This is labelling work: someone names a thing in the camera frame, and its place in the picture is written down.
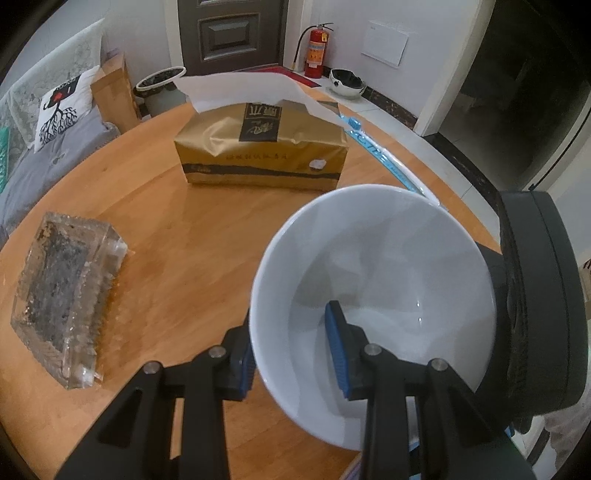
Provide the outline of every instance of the dark brown door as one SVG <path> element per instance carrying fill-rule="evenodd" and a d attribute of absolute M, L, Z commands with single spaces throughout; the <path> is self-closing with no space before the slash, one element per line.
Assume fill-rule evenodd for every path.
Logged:
<path fill-rule="evenodd" d="M 178 0 L 187 75 L 279 63 L 287 0 Z"/>

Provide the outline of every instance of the green object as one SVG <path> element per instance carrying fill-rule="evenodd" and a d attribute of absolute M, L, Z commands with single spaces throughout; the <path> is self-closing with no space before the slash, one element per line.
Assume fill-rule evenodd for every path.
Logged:
<path fill-rule="evenodd" d="M 8 181 L 8 151 L 10 150 L 10 130 L 0 128 L 0 193 Z"/>

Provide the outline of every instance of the bowl rim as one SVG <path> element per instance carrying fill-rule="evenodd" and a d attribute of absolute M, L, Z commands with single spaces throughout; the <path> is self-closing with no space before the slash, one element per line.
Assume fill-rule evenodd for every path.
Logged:
<path fill-rule="evenodd" d="M 262 279 L 264 276 L 264 272 L 267 269 L 267 265 L 271 259 L 271 255 L 275 250 L 275 247 L 277 246 L 277 244 L 280 242 L 281 238 L 283 237 L 283 235 L 285 234 L 285 232 L 291 228 L 291 226 L 297 221 L 298 218 L 300 218 L 302 215 L 304 215 L 306 212 L 308 212 L 309 210 L 312 210 L 313 208 L 316 207 L 316 205 L 318 205 L 321 202 L 325 202 L 327 199 L 330 199 L 332 197 L 335 196 L 339 196 L 339 195 L 343 195 L 343 194 L 348 194 L 348 192 L 351 191 L 355 191 L 355 190 L 384 190 L 384 191 L 389 191 L 389 192 L 396 192 L 396 194 L 401 194 L 404 196 L 408 196 L 408 197 L 412 197 L 413 199 L 417 199 L 420 202 L 424 202 L 428 205 L 430 205 L 433 208 L 438 208 L 441 210 L 441 212 L 443 212 L 444 215 L 447 215 L 447 217 L 449 219 L 451 219 L 458 227 L 459 227 L 459 231 L 461 231 L 465 237 L 467 237 L 467 239 L 470 240 L 471 245 L 473 246 L 474 250 L 476 252 L 478 252 L 478 254 L 480 253 L 480 250 L 478 249 L 478 246 L 476 244 L 476 242 L 474 241 L 474 239 L 470 236 L 470 234 L 468 233 L 468 231 L 464 228 L 464 226 L 451 214 L 449 213 L 446 209 L 441 208 L 440 206 L 435 205 L 434 203 L 432 203 L 430 200 L 428 200 L 427 198 L 425 198 L 424 196 L 415 193 L 415 192 L 411 192 L 409 190 L 400 188 L 400 187 L 395 187 L 392 185 L 384 185 L 384 184 L 377 184 L 377 183 L 365 183 L 365 184 L 358 184 L 358 185 L 351 185 L 351 186 L 346 186 L 343 188 L 337 188 L 335 190 L 332 190 L 331 192 L 325 193 L 323 195 L 320 195 L 319 197 L 315 198 L 314 200 L 306 203 L 304 206 L 302 206 L 301 208 L 299 208 L 298 211 L 296 211 L 293 215 L 291 215 L 283 224 L 283 226 L 281 228 L 279 228 L 279 230 L 277 231 L 277 233 L 273 236 L 273 238 L 271 239 L 271 241 L 269 242 L 269 244 L 267 245 L 267 248 L 265 249 L 265 252 L 262 256 L 261 262 L 259 263 L 258 269 L 256 271 L 255 274 L 255 278 L 254 281 L 252 283 L 252 290 L 251 290 L 251 301 L 250 301 L 250 321 L 249 321 L 249 333 L 250 333 L 250 338 L 251 338 L 251 345 L 252 345 L 252 351 L 255 357 L 255 361 L 256 361 L 256 368 L 259 371 L 259 374 L 261 376 L 261 379 L 265 385 L 265 388 L 267 389 L 267 391 L 271 394 L 271 396 L 273 397 L 273 399 L 275 400 L 275 402 L 277 403 L 277 405 L 280 407 L 280 409 L 301 429 L 303 429 L 305 432 L 310 433 L 311 435 L 313 435 L 314 437 L 329 443 L 331 445 L 335 445 L 335 446 L 339 446 L 341 448 L 350 448 L 347 447 L 345 445 L 340 445 L 338 443 L 335 443 L 334 439 L 332 439 L 331 437 L 327 436 L 324 434 L 324 431 L 321 428 L 314 428 L 314 427 L 310 427 L 310 425 L 306 425 L 304 424 L 300 418 L 297 415 L 297 412 L 293 412 L 291 411 L 291 403 L 289 402 L 289 399 L 286 398 L 285 395 L 281 394 L 281 389 L 277 387 L 277 383 L 275 382 L 275 380 L 273 378 L 269 377 L 269 372 L 268 372 L 268 368 L 267 368 L 267 364 L 269 363 L 267 362 L 263 362 L 262 364 L 264 365 L 261 368 L 261 363 L 259 362 L 259 360 L 261 358 L 264 358 L 265 355 L 264 353 L 262 353 L 261 350 L 261 343 L 259 341 L 260 339 L 260 326 L 258 324 L 257 321 L 252 321 L 252 319 L 256 319 L 258 317 L 258 298 L 260 295 L 260 289 L 261 289 L 261 283 L 262 283 Z M 496 317 L 496 303 L 494 301 L 494 295 L 493 295 L 493 285 L 492 285 L 492 280 L 490 279 L 489 276 L 489 287 L 492 293 L 492 304 L 493 304 L 493 309 L 494 309 L 494 315 Z"/>

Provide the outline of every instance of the red doormat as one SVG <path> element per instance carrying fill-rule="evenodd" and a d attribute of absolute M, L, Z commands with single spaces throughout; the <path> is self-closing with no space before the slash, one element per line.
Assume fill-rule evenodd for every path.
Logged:
<path fill-rule="evenodd" d="M 307 79 L 306 77 L 303 77 L 302 75 L 298 75 L 295 72 L 292 72 L 290 69 L 286 69 L 285 67 L 263 67 L 261 69 L 254 69 L 254 70 L 249 70 L 249 72 L 274 72 L 274 73 L 281 73 L 282 75 L 286 75 L 288 76 L 290 79 L 295 80 L 296 82 L 300 82 L 308 87 L 319 87 L 320 85 L 318 85 L 316 82 L 313 82 L 310 79 Z"/>

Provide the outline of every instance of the doorway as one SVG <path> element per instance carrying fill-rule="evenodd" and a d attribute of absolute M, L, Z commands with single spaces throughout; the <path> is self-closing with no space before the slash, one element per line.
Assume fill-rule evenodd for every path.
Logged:
<path fill-rule="evenodd" d="M 536 187 L 591 111 L 591 85 L 524 0 L 497 0 L 439 134 L 498 190 Z"/>
<path fill-rule="evenodd" d="M 281 64 L 288 0 L 178 0 L 188 75 Z"/>

